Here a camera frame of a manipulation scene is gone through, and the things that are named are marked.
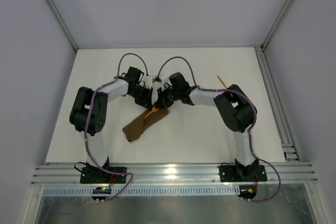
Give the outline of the orange plastic fork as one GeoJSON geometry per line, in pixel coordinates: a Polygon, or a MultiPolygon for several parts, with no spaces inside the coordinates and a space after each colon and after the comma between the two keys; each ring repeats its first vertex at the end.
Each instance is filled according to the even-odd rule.
{"type": "Polygon", "coordinates": [[[158,108],[156,108],[155,106],[150,110],[150,112],[148,112],[146,115],[145,115],[145,119],[150,116],[151,114],[155,113],[156,111],[158,110],[158,108]]]}

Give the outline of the brown cloth napkin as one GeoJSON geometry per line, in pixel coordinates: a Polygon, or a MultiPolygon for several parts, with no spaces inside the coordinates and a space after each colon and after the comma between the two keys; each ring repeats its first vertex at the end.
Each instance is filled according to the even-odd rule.
{"type": "Polygon", "coordinates": [[[151,114],[145,119],[144,117],[148,112],[150,112],[150,110],[144,111],[141,115],[139,115],[122,129],[128,142],[134,142],[138,140],[149,127],[169,114],[169,110],[167,108],[158,109],[155,113],[151,114]]]}

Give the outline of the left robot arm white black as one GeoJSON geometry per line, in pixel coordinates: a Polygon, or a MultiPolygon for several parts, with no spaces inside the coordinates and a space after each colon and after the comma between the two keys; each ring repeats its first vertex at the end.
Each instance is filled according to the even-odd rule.
{"type": "Polygon", "coordinates": [[[129,95],[138,105],[151,109],[152,84],[152,76],[130,67],[126,73],[118,74],[111,82],[96,89],[79,88],[69,121],[82,135],[87,152],[87,161],[81,169],[80,183],[125,183],[126,177],[130,175],[127,168],[111,167],[104,149],[102,130],[106,123],[108,103],[129,95]]]}

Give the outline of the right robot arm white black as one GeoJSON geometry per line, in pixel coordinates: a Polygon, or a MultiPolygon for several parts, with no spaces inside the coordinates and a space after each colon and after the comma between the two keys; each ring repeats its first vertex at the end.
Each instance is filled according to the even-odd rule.
{"type": "Polygon", "coordinates": [[[189,85],[184,76],[177,72],[161,81],[157,94],[157,108],[169,108],[175,101],[191,106],[215,107],[234,136],[236,158],[231,170],[233,177],[241,181],[255,178],[259,161],[251,153],[247,138],[249,127],[255,123],[257,110],[238,85],[232,84],[224,90],[205,89],[189,85]]]}

